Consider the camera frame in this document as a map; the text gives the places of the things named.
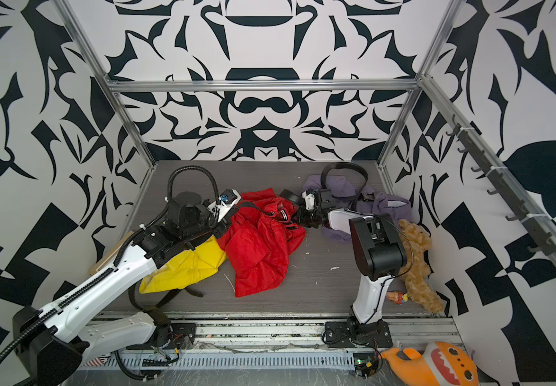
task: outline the aluminum frame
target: aluminum frame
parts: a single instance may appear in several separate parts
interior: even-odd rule
[[[385,146],[381,150],[381,154],[377,159],[377,165],[379,165],[379,172],[383,174],[383,169],[385,169],[386,163],[389,160],[391,154],[396,147],[396,143],[398,142],[398,138],[402,135],[402,131],[406,127],[406,120],[408,119],[409,115],[413,112],[413,108],[417,104],[419,96],[421,95],[421,86],[420,81],[422,76],[428,75],[430,70],[432,70],[432,66],[436,63],[436,58],[439,57],[441,54],[441,50],[443,49],[443,45],[447,42],[447,39],[450,37],[452,33],[452,29],[454,27],[454,22],[458,17],[458,13],[462,5],[466,3],[466,0],[450,0],[450,4],[447,5],[445,9],[445,13],[443,19],[441,19],[441,23],[439,24],[438,28],[436,29],[434,38],[428,47],[428,51],[424,56],[424,61],[422,66],[419,68],[417,75],[415,76],[415,81],[417,85],[413,91],[409,93],[405,103],[398,114],[398,118],[394,122],[393,126],[390,129],[390,136],[387,138],[385,142]]]
[[[452,120],[454,120],[462,128],[472,128],[471,123],[460,113],[458,108],[450,101],[450,98],[445,95],[434,79],[424,76],[422,77],[420,84],[424,92],[426,92],[426,95],[432,101],[432,104],[436,106],[447,122],[452,122]],[[503,161],[497,157],[495,152],[490,149],[481,136],[479,136],[475,130],[468,130],[467,133],[474,140],[474,142],[477,143],[478,147],[483,150],[483,155],[493,166],[504,168],[503,174],[505,179],[508,181],[508,187],[513,191],[516,197],[524,202],[524,207],[527,212],[537,215],[531,218],[536,220],[538,225],[542,227],[545,232],[551,233],[552,240],[556,245],[556,224],[552,221],[550,216],[548,216],[546,211],[539,206],[533,197],[531,197],[529,192],[523,188],[511,171],[506,169]],[[548,257],[556,267],[556,252],[552,253]]]
[[[107,81],[113,93],[168,91],[333,91],[336,89],[415,89],[414,79]]]
[[[64,23],[64,27],[66,28],[66,31],[68,31],[70,38],[79,48],[81,56],[92,71],[94,79],[96,79],[96,82],[98,82],[100,89],[113,108],[113,111],[115,112],[115,114],[118,115],[118,117],[120,117],[124,129],[130,136],[132,142],[137,148],[137,151],[139,152],[147,166],[153,167],[156,164],[156,161],[152,157],[150,151],[147,149],[147,146],[145,145],[145,142],[141,137],[139,129],[128,114],[128,110],[124,107],[124,104],[120,102],[119,97],[112,93],[111,90],[109,90],[109,86],[107,85],[108,75],[105,73],[104,69],[100,65],[98,56],[92,48],[92,45],[90,44],[85,31],[83,31],[83,29],[81,28],[81,24],[74,15],[72,8],[70,8],[70,5],[66,0],[52,0],[51,3],[53,4],[55,11],[58,13],[59,18]]]
[[[128,212],[126,221],[120,230],[118,240],[124,238],[124,235],[126,235],[126,233],[128,233],[128,231],[132,229],[132,220],[134,220],[135,216],[137,215],[137,211],[139,210],[139,205],[143,200],[143,196],[145,196],[145,192],[147,191],[147,188],[150,186],[151,177],[154,175],[155,171],[156,171],[155,165],[147,169],[147,172],[145,173],[145,177],[143,177],[143,182],[141,182],[141,186],[139,187],[139,192],[137,193],[137,196],[134,198],[132,208],[130,209],[130,212]]]

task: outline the debris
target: debris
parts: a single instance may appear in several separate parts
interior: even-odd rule
[[[233,283],[231,283],[231,279],[229,279],[229,277],[227,276],[227,274],[223,274],[223,275],[227,278],[227,280],[229,281],[229,284],[231,284],[231,288],[233,289],[233,293],[235,293],[235,292],[236,292],[236,288],[233,287]]]
[[[409,299],[409,294],[402,293],[400,291],[389,291],[385,297],[387,299],[390,299],[392,302],[400,305],[404,301],[407,301]]]

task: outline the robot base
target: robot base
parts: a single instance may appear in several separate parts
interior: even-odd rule
[[[375,323],[361,324],[354,316],[346,322],[326,322],[323,342],[329,348],[349,348],[360,346],[391,347],[390,329],[386,322],[379,320]]]

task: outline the black cable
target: black cable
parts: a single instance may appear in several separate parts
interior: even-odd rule
[[[149,379],[156,379],[158,377],[157,374],[152,375],[150,377],[148,377],[147,375],[134,374],[132,371],[128,370],[128,368],[124,364],[124,361],[122,361],[119,350],[113,351],[113,355],[115,355],[115,360],[117,361],[118,366],[120,367],[120,370],[128,378],[134,379],[135,381],[144,381],[144,380],[149,380]]]
[[[143,364],[146,366],[167,366],[179,360],[179,351],[176,350],[175,354],[177,354],[177,358],[175,359],[167,359],[166,361],[155,361],[153,359],[143,359]]]
[[[161,218],[163,218],[167,212],[167,210],[169,209],[169,204],[167,203],[167,205],[165,205],[165,207],[163,208],[162,211],[160,211],[160,213],[158,213],[158,215],[154,218],[154,220],[150,221],[145,228],[149,228],[151,226],[153,226],[155,223],[157,223]],[[136,231],[134,231],[134,233],[130,236],[128,236],[128,238],[122,243],[122,246],[120,246],[120,250],[118,251],[117,256],[115,256],[115,259],[113,260],[113,265],[114,266],[119,266],[120,265],[120,261],[121,259],[124,257],[124,252],[126,251],[126,249],[128,248],[128,245],[130,243],[132,243],[132,240],[136,237],[139,236],[141,233],[143,233],[143,231],[145,231],[145,229],[143,228],[139,228]]]
[[[383,369],[383,358],[379,357],[378,361],[380,363],[379,363],[379,366],[377,367],[377,369],[375,370],[375,373],[381,372],[381,370]],[[355,370],[356,371],[362,371],[364,369],[364,367],[365,367],[365,365],[364,366],[355,366]],[[362,378],[368,378],[368,376],[365,377],[362,374],[357,374],[357,376],[362,377]]]
[[[139,311],[145,311],[145,308],[143,308],[142,306],[140,306],[137,303],[137,299],[135,297],[135,294],[137,292],[137,284],[139,284],[140,281],[136,282],[135,284],[131,285],[130,287],[128,287],[128,300],[130,300],[130,304],[135,307],[137,310]]]
[[[175,177],[178,174],[185,172],[187,170],[197,170],[198,172],[204,173],[210,179],[211,187],[214,190],[214,199],[216,201],[216,215],[214,216],[212,223],[210,224],[210,228],[213,229],[218,224],[218,214],[220,212],[218,209],[218,204],[220,203],[219,201],[220,197],[218,196],[218,185],[216,184],[216,180],[214,180],[214,176],[210,173],[209,170],[205,169],[205,167],[197,166],[197,165],[188,165],[188,166],[178,167],[177,169],[175,169],[173,173],[171,173],[171,175],[169,176],[169,182],[167,183],[166,186],[166,197],[168,200],[170,200],[173,197],[173,181]]]
[[[66,307],[67,305],[69,305],[70,303],[72,303],[76,298],[80,297],[81,295],[83,295],[85,292],[87,292],[89,289],[91,289],[93,286],[97,285],[100,281],[102,281],[102,279],[104,279],[105,277],[109,276],[110,274],[112,274],[115,270],[113,268],[107,268],[105,269],[101,274],[99,274],[94,280],[92,280],[91,282],[85,284],[83,287],[81,287],[80,289],[78,289],[77,291],[75,291],[72,295],[70,295],[69,297],[67,297],[66,299],[64,299],[64,301],[62,301],[60,304],[58,304],[57,306],[61,309],[63,309],[64,307]]]
[[[374,317],[374,315],[377,313],[377,311],[379,310],[379,306],[381,305],[381,299],[383,297],[383,288],[385,288],[385,283],[387,283],[388,280],[393,280],[396,279],[397,277],[401,277],[402,275],[406,274],[407,272],[409,272],[411,270],[411,268],[413,267],[413,261],[415,260],[415,256],[413,255],[413,247],[411,246],[411,241],[409,241],[408,238],[406,238],[405,233],[402,232],[402,229],[400,229],[400,227],[397,227],[396,224],[394,224],[392,221],[388,221],[385,220],[384,218],[380,217],[379,219],[391,224],[392,227],[396,228],[396,230],[398,232],[400,232],[400,234],[402,235],[402,237],[405,238],[406,242],[409,244],[409,250],[411,251],[411,264],[409,264],[409,267],[407,268],[407,270],[399,275],[396,276],[392,276],[389,279],[386,279],[382,284],[381,284],[381,290],[379,291],[379,300],[377,301],[377,307],[374,309],[374,311],[372,312],[372,314],[370,315],[370,317],[368,318],[367,321],[364,322],[364,324],[368,324],[368,322],[370,320],[372,320],[372,317]]]
[[[20,333],[19,336],[16,337],[8,346],[6,346],[0,352],[0,365],[4,361],[4,359],[10,354],[15,347],[17,347],[29,334],[33,333],[36,328],[38,328],[45,320],[50,318],[51,316],[57,313],[56,309],[52,309],[48,313],[44,314],[41,318],[36,320],[34,323],[30,324],[28,328],[24,329],[23,332]]]

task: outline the zip tie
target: zip tie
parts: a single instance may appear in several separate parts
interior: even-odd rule
[[[486,173],[486,177],[488,177],[488,174],[490,174],[491,171],[493,170],[498,170],[498,169],[506,169],[507,166],[491,166],[490,170],[488,170],[488,172]]]
[[[532,219],[533,217],[548,217],[548,218],[550,218],[550,216],[546,213],[527,213],[527,215],[520,221],[520,223],[523,224],[526,220]]]

